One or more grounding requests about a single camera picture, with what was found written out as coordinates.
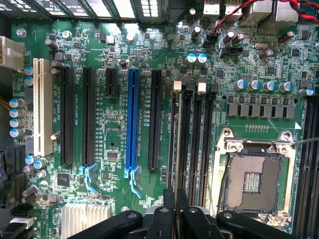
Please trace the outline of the black RAM slot white latches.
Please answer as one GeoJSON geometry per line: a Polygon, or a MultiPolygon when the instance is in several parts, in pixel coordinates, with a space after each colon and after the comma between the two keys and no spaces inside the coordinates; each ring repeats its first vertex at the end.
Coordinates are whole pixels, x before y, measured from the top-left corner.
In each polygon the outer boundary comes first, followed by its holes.
{"type": "Polygon", "coordinates": [[[175,80],[173,82],[172,98],[171,98],[171,112],[170,112],[170,133],[169,133],[169,162],[168,162],[168,188],[174,189],[174,151],[175,151],[175,110],[176,101],[182,90],[182,81],[175,80]]]}
{"type": "MultiPolygon", "coordinates": [[[[319,97],[315,97],[312,100],[313,103],[313,115],[311,116],[312,126],[310,127],[310,132],[312,133],[312,138],[319,138],[319,97]]],[[[318,208],[318,198],[319,198],[319,182],[318,182],[318,164],[319,164],[319,139],[314,140],[310,143],[311,149],[311,170],[310,179],[311,183],[311,206],[309,213],[309,238],[317,238],[317,208],[318,208]]]]}
{"type": "Polygon", "coordinates": [[[190,164],[190,179],[189,179],[189,199],[190,204],[195,203],[195,189],[196,189],[196,172],[199,157],[200,145],[200,125],[201,125],[201,110],[202,101],[206,93],[206,83],[198,82],[197,90],[194,93],[194,109],[193,109],[193,128],[192,128],[192,146],[191,146],[191,164],[190,164]]]}

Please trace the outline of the metal CPU socket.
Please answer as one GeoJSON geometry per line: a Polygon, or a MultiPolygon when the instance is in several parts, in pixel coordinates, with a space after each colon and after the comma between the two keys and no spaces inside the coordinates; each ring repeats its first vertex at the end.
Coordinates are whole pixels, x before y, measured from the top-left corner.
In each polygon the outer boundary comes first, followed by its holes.
{"type": "Polygon", "coordinates": [[[225,127],[213,153],[210,213],[234,211],[288,232],[296,155],[288,130],[277,139],[248,139],[225,127]]]}

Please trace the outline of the silver finned heat sink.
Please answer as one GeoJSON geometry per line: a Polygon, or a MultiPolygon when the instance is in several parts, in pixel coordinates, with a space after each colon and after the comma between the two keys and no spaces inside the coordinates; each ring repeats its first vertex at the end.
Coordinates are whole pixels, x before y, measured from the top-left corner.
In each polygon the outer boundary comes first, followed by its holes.
{"type": "Polygon", "coordinates": [[[68,203],[61,209],[62,239],[67,239],[110,217],[110,206],[68,203]]]}

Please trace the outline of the long black expansion slot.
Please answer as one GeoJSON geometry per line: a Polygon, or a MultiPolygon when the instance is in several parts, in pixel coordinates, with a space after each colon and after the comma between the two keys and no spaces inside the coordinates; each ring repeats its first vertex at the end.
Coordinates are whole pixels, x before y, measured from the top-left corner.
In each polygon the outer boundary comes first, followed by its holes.
{"type": "Polygon", "coordinates": [[[74,71],[61,68],[60,86],[60,153],[61,164],[72,165],[74,161],[74,71]]]}
{"type": "Polygon", "coordinates": [[[161,120],[161,70],[152,70],[148,169],[156,171],[159,160],[161,120]]]}

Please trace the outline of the long blue expansion slot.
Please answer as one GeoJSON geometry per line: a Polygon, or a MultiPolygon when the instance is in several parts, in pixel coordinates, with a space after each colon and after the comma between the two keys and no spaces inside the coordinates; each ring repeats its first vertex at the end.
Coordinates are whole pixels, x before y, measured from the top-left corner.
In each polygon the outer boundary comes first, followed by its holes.
{"type": "Polygon", "coordinates": [[[138,121],[140,96],[140,70],[129,69],[128,71],[128,95],[127,95],[127,121],[126,121],[126,154],[124,177],[129,180],[132,193],[139,199],[141,193],[135,189],[138,148],[138,121]]]}

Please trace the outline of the black expansion slot blue latch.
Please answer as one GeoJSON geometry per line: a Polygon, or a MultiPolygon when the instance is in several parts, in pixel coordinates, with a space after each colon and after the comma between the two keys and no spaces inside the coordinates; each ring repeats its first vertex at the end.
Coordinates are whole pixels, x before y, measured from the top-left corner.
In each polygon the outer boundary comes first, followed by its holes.
{"type": "Polygon", "coordinates": [[[85,176],[85,187],[93,195],[98,192],[91,185],[93,172],[97,169],[95,163],[95,130],[96,130],[96,70],[83,68],[82,96],[82,166],[85,176]]]}

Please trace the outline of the thin metal locking lever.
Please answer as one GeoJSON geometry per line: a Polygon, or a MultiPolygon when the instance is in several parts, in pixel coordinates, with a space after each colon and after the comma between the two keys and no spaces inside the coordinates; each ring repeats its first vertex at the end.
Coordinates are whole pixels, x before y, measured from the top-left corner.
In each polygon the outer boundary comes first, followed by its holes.
{"type": "Polygon", "coordinates": [[[309,138],[309,139],[304,139],[298,142],[294,142],[292,143],[292,146],[296,146],[296,145],[302,145],[305,143],[310,143],[310,142],[314,142],[314,141],[319,141],[319,136],[318,137],[314,137],[314,138],[309,138]]]}

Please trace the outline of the short black expansion slot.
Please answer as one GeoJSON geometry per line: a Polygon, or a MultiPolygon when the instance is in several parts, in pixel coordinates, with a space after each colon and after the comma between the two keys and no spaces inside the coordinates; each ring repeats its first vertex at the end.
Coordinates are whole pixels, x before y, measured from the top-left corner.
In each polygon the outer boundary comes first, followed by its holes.
{"type": "Polygon", "coordinates": [[[118,72],[115,68],[106,69],[105,96],[109,98],[118,97],[118,72]]]}

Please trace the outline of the white expansion slot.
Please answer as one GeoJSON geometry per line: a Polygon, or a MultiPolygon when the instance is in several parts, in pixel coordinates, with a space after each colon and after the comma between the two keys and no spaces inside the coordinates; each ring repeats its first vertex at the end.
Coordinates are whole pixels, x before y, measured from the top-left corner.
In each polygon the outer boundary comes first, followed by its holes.
{"type": "Polygon", "coordinates": [[[47,156],[53,152],[53,77],[50,62],[33,59],[33,140],[34,154],[47,156]]]}

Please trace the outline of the green motherboard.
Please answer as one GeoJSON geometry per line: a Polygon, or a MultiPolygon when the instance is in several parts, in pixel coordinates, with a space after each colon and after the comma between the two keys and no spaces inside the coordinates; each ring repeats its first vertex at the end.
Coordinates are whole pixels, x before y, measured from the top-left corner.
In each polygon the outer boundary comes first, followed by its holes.
{"type": "MultiPolygon", "coordinates": [[[[116,24],[78,21],[3,19],[1,36],[24,46],[24,72],[0,67],[0,219],[9,217],[1,239],[62,239],[61,209],[68,203],[110,206],[111,217],[134,210],[143,216],[163,205],[168,188],[169,133],[173,82],[194,84],[189,118],[185,192],[189,199],[194,93],[206,83],[202,101],[195,207],[210,213],[213,153],[221,131],[236,137],[277,139],[285,130],[294,142],[303,140],[305,98],[319,97],[319,26],[297,22],[277,34],[258,34],[257,27],[239,23],[183,18],[172,25],[116,24]],[[33,59],[50,62],[53,77],[53,152],[34,154],[33,59]],[[74,71],[74,161],[61,164],[61,68],[74,71]],[[91,185],[85,187],[82,166],[83,68],[96,70],[95,163],[91,185]],[[105,96],[106,69],[118,72],[118,97],[105,96]],[[140,102],[136,186],[124,177],[128,71],[140,70],[140,102]],[[148,169],[152,70],[161,70],[159,160],[148,169]],[[199,205],[205,97],[211,83],[219,91],[213,103],[210,159],[205,206],[199,205]]],[[[309,123],[309,138],[312,138],[309,123]]],[[[296,145],[292,222],[294,234],[301,147],[296,145]]],[[[309,238],[311,149],[308,148],[308,200],[304,238],[309,238]]]]}

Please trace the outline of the small metal rear port block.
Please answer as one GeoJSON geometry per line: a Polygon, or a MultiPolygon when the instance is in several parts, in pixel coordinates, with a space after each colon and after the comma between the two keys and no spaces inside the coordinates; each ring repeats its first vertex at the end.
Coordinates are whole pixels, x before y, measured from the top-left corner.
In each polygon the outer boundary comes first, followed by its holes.
{"type": "Polygon", "coordinates": [[[230,15],[242,4],[242,0],[225,0],[225,15],[230,15]]]}
{"type": "Polygon", "coordinates": [[[203,14],[207,16],[219,16],[220,0],[204,0],[203,14]]]}

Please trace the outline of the large metal rear port block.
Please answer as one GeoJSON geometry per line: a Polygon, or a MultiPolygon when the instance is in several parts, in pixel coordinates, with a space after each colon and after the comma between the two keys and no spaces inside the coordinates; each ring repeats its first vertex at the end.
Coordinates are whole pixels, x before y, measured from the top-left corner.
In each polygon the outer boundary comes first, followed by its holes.
{"type": "Polygon", "coordinates": [[[277,35],[295,25],[298,18],[288,2],[258,0],[242,9],[239,25],[257,27],[258,34],[277,35]]]}

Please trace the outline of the white power connector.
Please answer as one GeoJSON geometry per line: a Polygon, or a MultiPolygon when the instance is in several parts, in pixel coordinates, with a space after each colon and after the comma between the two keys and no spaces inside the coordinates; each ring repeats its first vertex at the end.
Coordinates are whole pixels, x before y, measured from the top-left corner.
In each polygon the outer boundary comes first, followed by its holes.
{"type": "Polygon", "coordinates": [[[0,36],[0,67],[24,72],[24,46],[0,36]]]}

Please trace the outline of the open grey PC case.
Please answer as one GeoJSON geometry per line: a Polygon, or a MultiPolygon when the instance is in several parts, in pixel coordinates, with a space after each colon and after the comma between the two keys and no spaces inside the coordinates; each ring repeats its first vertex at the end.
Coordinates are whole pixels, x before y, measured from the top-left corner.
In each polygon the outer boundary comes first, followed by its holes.
{"type": "Polygon", "coordinates": [[[188,12],[202,14],[204,0],[0,0],[0,16],[33,20],[167,24],[188,12]]]}

